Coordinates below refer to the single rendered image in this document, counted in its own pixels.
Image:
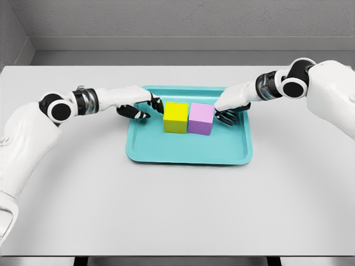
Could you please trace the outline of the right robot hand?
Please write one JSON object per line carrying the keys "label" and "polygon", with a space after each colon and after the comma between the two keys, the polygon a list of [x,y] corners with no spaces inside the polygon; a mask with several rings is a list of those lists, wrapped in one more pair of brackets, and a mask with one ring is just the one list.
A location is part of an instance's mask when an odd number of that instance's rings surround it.
{"label": "right robot hand", "polygon": [[247,91],[247,83],[226,88],[214,104],[216,118],[232,126],[238,114],[251,107]]}

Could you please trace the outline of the purple cube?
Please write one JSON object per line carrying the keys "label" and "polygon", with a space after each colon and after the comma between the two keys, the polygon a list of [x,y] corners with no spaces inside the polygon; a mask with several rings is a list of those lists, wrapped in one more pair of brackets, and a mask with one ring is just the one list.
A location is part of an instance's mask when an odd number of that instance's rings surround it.
{"label": "purple cube", "polygon": [[192,103],[188,120],[188,132],[199,135],[210,135],[214,120],[214,106]]}

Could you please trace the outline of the yellow cube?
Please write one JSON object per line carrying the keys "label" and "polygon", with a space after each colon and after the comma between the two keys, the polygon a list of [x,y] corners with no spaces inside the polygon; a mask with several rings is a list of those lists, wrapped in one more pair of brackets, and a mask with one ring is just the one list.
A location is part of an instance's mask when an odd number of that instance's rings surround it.
{"label": "yellow cube", "polygon": [[163,116],[164,131],[168,133],[187,133],[189,105],[187,103],[166,102]]}

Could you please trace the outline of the teal tray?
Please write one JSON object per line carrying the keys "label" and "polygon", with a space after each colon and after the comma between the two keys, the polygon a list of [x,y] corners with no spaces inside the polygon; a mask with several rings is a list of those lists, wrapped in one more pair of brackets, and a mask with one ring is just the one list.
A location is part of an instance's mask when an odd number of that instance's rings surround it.
{"label": "teal tray", "polygon": [[247,111],[228,126],[214,119],[209,136],[164,132],[162,114],[146,103],[134,105],[151,117],[132,120],[128,129],[126,154],[137,162],[244,165],[253,157]]}

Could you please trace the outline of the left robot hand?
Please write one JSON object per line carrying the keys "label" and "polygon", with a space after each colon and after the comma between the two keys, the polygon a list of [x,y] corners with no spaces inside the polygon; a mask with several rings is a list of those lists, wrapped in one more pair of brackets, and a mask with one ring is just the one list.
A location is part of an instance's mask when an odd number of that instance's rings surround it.
{"label": "left robot hand", "polygon": [[147,103],[158,113],[164,113],[164,104],[162,100],[158,96],[139,86],[116,89],[115,97],[116,100],[114,105],[116,106],[117,113],[120,116],[129,119],[140,120],[151,117],[149,113],[134,107],[134,104],[137,103]]}

